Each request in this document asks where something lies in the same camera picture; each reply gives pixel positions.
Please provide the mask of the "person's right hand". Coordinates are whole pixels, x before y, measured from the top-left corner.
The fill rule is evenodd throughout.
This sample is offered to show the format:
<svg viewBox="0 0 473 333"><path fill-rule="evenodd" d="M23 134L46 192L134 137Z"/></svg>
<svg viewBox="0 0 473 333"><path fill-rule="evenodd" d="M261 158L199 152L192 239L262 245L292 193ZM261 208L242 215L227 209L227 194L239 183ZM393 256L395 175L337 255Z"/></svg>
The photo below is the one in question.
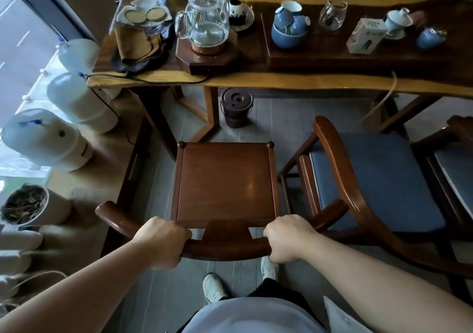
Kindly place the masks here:
<svg viewBox="0 0 473 333"><path fill-rule="evenodd" d="M276 218L263 230L268 239L273 264L285 264L305 259L307 246L316 235L315 229L299 215L285 215Z"/></svg>

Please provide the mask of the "wooden chair with bare seat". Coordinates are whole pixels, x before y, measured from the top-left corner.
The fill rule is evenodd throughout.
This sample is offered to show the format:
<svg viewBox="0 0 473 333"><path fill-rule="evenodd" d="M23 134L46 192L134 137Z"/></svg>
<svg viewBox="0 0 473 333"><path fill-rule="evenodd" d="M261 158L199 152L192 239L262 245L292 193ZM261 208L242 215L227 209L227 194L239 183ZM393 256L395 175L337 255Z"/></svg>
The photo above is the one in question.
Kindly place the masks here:
<svg viewBox="0 0 473 333"><path fill-rule="evenodd" d="M268 239L250 228L280 216L274 144L184 143L177 148L171 220L203 229L182 257L238 261L269 256Z"/></svg>

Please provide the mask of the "person's left forearm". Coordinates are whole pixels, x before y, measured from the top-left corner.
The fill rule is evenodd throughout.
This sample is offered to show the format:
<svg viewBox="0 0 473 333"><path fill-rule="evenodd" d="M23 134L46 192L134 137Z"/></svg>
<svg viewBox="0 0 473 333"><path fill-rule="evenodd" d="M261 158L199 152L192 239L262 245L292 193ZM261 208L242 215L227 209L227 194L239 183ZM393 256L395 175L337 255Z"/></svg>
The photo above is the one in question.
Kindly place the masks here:
<svg viewBox="0 0 473 333"><path fill-rule="evenodd" d="M156 240L134 239L0 319L0 333L100 333L152 265Z"/></svg>

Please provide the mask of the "person's right forearm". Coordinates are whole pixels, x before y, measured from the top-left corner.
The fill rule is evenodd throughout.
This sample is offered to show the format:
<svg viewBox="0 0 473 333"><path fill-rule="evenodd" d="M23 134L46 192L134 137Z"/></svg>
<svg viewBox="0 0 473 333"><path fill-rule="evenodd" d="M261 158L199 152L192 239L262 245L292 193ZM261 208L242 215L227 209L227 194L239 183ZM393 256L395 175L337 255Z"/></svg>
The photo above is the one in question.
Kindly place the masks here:
<svg viewBox="0 0 473 333"><path fill-rule="evenodd" d="M301 235L294 252L378 332L473 333L473 307L404 270L319 234Z"/></svg>

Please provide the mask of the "person's black trousers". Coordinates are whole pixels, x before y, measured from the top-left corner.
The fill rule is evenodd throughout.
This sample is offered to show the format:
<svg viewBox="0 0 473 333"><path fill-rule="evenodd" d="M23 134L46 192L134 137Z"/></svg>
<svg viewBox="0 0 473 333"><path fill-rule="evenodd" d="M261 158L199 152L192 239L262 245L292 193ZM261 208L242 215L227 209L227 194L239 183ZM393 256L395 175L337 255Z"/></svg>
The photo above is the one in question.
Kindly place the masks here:
<svg viewBox="0 0 473 333"><path fill-rule="evenodd" d="M301 293L289 288L285 288L279 282L273 281L271 279L262 281L262 283L253 292L251 292L245 297L277 298L282 300L288 300L306 310L313 318L316 319L317 322L319 322L319 320L315 317L314 312L310 308L308 302L302 296ZM190 319L176 333L182 333L183 328L190 321Z"/></svg>

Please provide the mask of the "blue seat cushion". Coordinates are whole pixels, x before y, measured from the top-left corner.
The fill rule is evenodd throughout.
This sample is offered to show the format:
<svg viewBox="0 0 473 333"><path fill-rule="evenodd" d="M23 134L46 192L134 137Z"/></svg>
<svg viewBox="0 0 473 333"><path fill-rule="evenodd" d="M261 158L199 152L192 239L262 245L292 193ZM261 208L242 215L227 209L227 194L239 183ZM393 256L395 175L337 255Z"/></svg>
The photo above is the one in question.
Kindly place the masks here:
<svg viewBox="0 0 473 333"><path fill-rule="evenodd" d="M365 201L388 229L429 233L446 227L407 139L375 133L340 138Z"/></svg>

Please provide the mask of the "long wooden tea table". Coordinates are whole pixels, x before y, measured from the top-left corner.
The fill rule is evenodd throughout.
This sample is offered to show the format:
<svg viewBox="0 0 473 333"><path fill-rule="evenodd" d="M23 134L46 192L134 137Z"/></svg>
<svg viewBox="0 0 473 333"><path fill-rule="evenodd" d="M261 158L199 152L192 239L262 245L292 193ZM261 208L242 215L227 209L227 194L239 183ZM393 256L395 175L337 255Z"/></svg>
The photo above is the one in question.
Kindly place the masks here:
<svg viewBox="0 0 473 333"><path fill-rule="evenodd" d="M217 76L190 75L181 70L175 57L176 41L171 40L168 56L159 63L149 64L147 69L138 74L123 74L112 66L112 58L117 54L114 34L107 35L101 46L93 72L87 78L89 88L135 88L136 103L139 104L148 122L163 142L169 155L176 160L177 142L168 121L155 100L168 87L173 87L173 96L177 103L188 109L204 122L204 126L190 139L191 142L208 140L220 129L220 107L218 104L219 87L247 87L289 90L335 90L363 89L388 90L393 83L391 71L397 75L394 91L418 93L426 99L416 99L407 109L394 119L389 119L380 127L387 132L394 128L395 120L411 119L423 109L443 96L473 98L473 59L470 66L434 67L421 70L384 69L374 71L360 69L318 70L315 72L285 72L268 69L263 54L263 26L261 14L274 11L284 0L240 0L249 5L255 14L251 28L238 35L239 56L235 67L225 74ZM445 29L449 23L473 23L473 0L348 0L348 11L342 27L334 32L324 30L317 25L317 18L325 0L293 0L302 4L303 13L308 14L316 29L310 34L326 33L335 35L347 33L348 37L359 19L364 17L383 17L391 9L406 7L421 11L426 19L426 26L438 26Z"/></svg>

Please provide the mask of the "grey seat cushion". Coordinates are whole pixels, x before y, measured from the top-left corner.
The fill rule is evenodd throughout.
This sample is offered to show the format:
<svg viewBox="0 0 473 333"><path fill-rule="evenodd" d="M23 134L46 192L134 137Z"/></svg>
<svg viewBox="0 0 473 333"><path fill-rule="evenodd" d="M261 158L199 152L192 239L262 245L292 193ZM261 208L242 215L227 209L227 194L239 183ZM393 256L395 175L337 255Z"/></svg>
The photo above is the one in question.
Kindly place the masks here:
<svg viewBox="0 0 473 333"><path fill-rule="evenodd" d="M455 143L435 151L434 156L459 202L473 219L473 152Z"/></svg>

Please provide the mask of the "dark wooden tea tray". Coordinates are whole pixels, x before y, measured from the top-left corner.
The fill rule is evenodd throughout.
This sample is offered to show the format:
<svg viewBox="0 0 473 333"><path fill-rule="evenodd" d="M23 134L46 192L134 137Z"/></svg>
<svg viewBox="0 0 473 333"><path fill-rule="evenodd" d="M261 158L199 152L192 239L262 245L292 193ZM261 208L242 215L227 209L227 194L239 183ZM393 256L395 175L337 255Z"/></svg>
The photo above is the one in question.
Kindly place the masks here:
<svg viewBox="0 0 473 333"><path fill-rule="evenodd" d="M308 33L293 49L281 49L271 37L273 17L269 12L261 14L263 26L263 54L268 69L285 72L315 72L318 70L413 69L434 67L470 66L473 59L473 23L449 23L445 25L447 39L431 50L419 49L415 36L405 36L399 41L380 43L369 55L349 53L347 33L317 35Z"/></svg>

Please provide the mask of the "tan folded cloth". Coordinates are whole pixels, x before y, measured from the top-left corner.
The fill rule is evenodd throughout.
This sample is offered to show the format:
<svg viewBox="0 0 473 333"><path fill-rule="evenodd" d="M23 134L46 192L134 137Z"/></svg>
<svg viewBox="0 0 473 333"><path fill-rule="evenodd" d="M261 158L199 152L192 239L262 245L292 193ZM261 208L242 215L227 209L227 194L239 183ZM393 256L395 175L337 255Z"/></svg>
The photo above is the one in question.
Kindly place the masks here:
<svg viewBox="0 0 473 333"><path fill-rule="evenodd" d="M148 34L143 29L126 25L115 25L113 32L118 58L124 65L144 65L168 54L160 33Z"/></svg>

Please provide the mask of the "glass teapot with copper base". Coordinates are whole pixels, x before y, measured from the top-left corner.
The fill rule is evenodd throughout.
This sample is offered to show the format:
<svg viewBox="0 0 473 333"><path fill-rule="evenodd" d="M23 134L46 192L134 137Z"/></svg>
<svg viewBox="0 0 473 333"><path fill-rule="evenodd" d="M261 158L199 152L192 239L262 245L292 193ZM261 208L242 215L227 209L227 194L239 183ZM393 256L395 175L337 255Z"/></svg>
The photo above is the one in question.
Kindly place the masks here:
<svg viewBox="0 0 473 333"><path fill-rule="evenodd" d="M222 52L229 35L229 1L188 0L186 9L175 16L175 35L188 40L196 53Z"/></svg>

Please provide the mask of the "white saucer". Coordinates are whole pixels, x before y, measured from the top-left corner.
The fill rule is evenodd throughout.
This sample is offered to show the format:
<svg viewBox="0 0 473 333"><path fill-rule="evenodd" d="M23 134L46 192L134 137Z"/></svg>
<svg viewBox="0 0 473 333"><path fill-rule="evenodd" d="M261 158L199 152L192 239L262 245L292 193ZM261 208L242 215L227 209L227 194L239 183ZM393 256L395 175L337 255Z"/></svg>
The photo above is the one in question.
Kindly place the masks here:
<svg viewBox="0 0 473 333"><path fill-rule="evenodd" d="M254 23L255 14L253 9L246 5L245 3L242 4L242 9L245 13L245 21L242 25L230 25L230 29L236 33L244 33L248 31Z"/></svg>

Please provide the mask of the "round woven coaster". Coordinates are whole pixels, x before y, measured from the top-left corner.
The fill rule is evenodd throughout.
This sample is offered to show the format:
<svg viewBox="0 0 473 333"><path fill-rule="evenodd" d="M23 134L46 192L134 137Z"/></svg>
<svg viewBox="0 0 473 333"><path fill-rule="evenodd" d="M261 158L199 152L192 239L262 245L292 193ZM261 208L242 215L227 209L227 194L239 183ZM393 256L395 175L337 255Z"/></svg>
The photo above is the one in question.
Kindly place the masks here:
<svg viewBox="0 0 473 333"><path fill-rule="evenodd" d="M153 7L146 12L148 21L158 23L166 20L168 17L167 11L163 7Z"/></svg>
<svg viewBox="0 0 473 333"><path fill-rule="evenodd" d="M141 25L147 21L146 15L137 9L125 10L123 17L131 25Z"/></svg>

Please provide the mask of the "clear glass pitcher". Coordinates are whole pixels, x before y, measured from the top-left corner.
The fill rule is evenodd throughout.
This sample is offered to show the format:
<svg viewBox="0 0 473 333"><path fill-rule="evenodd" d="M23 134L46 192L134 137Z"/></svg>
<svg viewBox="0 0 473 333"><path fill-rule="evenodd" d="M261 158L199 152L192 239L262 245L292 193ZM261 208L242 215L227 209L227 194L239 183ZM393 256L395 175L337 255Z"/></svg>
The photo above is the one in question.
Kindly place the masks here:
<svg viewBox="0 0 473 333"><path fill-rule="evenodd" d="M348 3L344 0L326 0L322 8L318 25L328 31L336 31L341 28L346 17Z"/></svg>

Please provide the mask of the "small blue ceramic jar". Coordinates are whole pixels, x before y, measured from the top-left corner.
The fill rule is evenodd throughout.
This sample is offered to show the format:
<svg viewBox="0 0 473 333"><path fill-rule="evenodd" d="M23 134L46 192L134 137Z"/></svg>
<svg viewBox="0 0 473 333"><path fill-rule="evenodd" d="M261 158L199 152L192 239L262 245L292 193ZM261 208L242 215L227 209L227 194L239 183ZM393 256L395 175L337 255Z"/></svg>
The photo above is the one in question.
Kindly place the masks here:
<svg viewBox="0 0 473 333"><path fill-rule="evenodd" d="M429 50L444 43L447 31L439 27L429 27L424 29L416 39L416 46L422 50Z"/></svg>

